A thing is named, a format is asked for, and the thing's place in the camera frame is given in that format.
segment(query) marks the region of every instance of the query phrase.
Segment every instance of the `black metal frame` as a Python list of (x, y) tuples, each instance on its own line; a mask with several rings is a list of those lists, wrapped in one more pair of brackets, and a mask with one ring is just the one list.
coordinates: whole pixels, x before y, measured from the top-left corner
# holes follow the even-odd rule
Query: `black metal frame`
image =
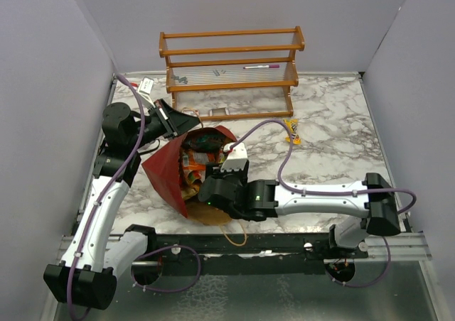
[[(159, 249), (174, 244), (189, 246), (196, 250), (201, 261), (201, 275), (278, 273), (321, 275), (326, 272), (324, 259), (366, 259), (368, 257), (367, 252), (362, 252), (358, 248), (349, 251), (331, 248), (329, 233), (249, 234), (248, 242), (244, 246), (233, 246), (220, 234), (158, 234), (154, 248)], [(262, 252), (266, 250), (272, 251), (275, 256)], [(163, 251), (143, 261), (162, 263), (161, 275), (163, 276), (194, 276), (197, 266), (195, 256), (184, 249), (178, 254), (173, 254), (171, 250)], [(154, 272), (151, 268), (140, 269), (142, 272), (147, 270)]]

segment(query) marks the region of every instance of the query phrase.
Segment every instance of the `orange package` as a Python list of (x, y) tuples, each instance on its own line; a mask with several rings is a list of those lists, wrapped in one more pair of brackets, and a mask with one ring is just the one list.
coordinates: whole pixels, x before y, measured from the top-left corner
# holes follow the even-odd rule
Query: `orange package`
[(198, 153), (192, 149), (181, 149), (183, 176), (188, 185), (197, 180), (203, 182), (205, 179), (205, 165), (215, 161), (215, 155), (212, 153)]

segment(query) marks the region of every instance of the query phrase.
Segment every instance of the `pen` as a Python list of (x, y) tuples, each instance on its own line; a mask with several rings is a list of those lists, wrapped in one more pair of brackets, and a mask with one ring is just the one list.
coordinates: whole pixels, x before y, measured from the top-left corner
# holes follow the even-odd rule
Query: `pen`
[(243, 67), (244, 69), (262, 69), (263, 67), (279, 67), (279, 64), (270, 64), (270, 65), (252, 65), (251, 67)]

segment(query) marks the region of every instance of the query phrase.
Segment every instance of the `marble surface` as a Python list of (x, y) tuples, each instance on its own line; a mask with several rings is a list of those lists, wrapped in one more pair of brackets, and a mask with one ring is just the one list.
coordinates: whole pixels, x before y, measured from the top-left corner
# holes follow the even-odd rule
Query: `marble surface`
[[(152, 99), (165, 98), (166, 79), (154, 79)], [(138, 83), (141, 77), (130, 77)], [(294, 118), (299, 119), (302, 144), (294, 147), (283, 178), (293, 183), (340, 184), (362, 180), (366, 172), (377, 172), (389, 181), (380, 144), (373, 128), (365, 97), (357, 77), (301, 77), (293, 87), (291, 98)], [(184, 93), (178, 98), (179, 108), (197, 107), (201, 114), (210, 108), (227, 107), (237, 112), (274, 111), (285, 109), (280, 88), (238, 90), (236, 92)], [(113, 102), (125, 102), (134, 110), (137, 103), (132, 93), (117, 84)], [(222, 124), (241, 137), (261, 119), (208, 122), (205, 126)], [(257, 130), (245, 143), (250, 160), (249, 179), (275, 179), (289, 144), (285, 131), (277, 124)], [(264, 222), (242, 221), (249, 233), (326, 232), (346, 216), (338, 214), (293, 214)], [(220, 233), (219, 227), (208, 227), (181, 216), (154, 191), (142, 167), (132, 188), (119, 209), (112, 228), (122, 234), (130, 224), (155, 227), (160, 234)], [(226, 227), (227, 232), (241, 233), (237, 221)]]

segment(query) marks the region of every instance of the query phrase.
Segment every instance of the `white wall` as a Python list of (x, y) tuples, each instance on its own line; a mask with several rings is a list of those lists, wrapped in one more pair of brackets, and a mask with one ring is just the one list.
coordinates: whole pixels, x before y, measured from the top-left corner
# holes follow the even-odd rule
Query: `white wall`
[(424, 230), (455, 316), (455, 1), (406, 0), (365, 74), (397, 185), (418, 195)]
[(112, 63), (74, 0), (0, 0), (0, 319), (38, 320)]
[(301, 71), (365, 71), (404, 0), (81, 0), (121, 71), (164, 70), (167, 33), (300, 25)]

